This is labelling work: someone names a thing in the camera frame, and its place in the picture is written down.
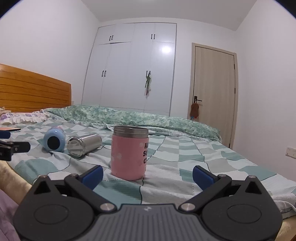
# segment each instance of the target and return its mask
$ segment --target pink thermos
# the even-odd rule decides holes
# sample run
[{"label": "pink thermos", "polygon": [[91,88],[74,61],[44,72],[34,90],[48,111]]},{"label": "pink thermos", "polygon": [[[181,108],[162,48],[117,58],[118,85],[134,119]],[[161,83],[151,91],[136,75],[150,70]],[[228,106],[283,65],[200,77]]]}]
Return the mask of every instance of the pink thermos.
[{"label": "pink thermos", "polygon": [[115,126],[111,147],[112,175],[127,181],[144,177],[148,142],[148,129]]}]

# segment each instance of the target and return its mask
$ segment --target wall switch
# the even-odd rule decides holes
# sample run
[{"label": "wall switch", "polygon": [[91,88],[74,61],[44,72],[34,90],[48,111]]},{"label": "wall switch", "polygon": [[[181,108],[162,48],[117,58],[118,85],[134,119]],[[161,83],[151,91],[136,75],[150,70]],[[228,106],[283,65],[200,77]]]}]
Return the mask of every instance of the wall switch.
[{"label": "wall switch", "polygon": [[296,159],[296,149],[292,147],[287,147],[286,156],[290,156]]}]

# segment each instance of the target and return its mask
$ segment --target ceiling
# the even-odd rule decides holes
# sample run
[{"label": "ceiling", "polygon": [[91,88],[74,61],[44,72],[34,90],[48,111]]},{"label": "ceiling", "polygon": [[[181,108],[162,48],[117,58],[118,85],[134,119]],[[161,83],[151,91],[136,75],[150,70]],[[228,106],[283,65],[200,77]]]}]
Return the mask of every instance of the ceiling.
[{"label": "ceiling", "polygon": [[237,30],[256,0],[82,0],[99,21],[183,18]]}]

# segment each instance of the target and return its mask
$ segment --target screw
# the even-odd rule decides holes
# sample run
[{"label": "screw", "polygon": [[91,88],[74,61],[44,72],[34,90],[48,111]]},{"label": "screw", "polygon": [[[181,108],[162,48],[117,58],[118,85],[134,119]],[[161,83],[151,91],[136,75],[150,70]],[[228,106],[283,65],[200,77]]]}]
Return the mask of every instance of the screw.
[{"label": "screw", "polygon": [[103,211],[112,211],[113,209],[115,209],[114,204],[106,202],[100,205],[100,209],[102,209]]},{"label": "screw", "polygon": [[189,212],[189,211],[192,211],[192,210],[195,209],[195,205],[194,205],[193,203],[189,203],[189,202],[187,202],[187,203],[183,203],[183,204],[181,205],[181,209],[182,209],[183,211]]}]

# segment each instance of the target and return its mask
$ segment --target pillow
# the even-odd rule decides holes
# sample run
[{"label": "pillow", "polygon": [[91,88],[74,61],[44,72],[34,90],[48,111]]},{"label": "pillow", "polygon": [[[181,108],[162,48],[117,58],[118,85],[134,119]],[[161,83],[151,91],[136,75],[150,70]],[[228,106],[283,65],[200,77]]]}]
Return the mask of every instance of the pillow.
[{"label": "pillow", "polygon": [[48,118],[44,113],[5,113],[0,116],[0,125],[39,123]]}]

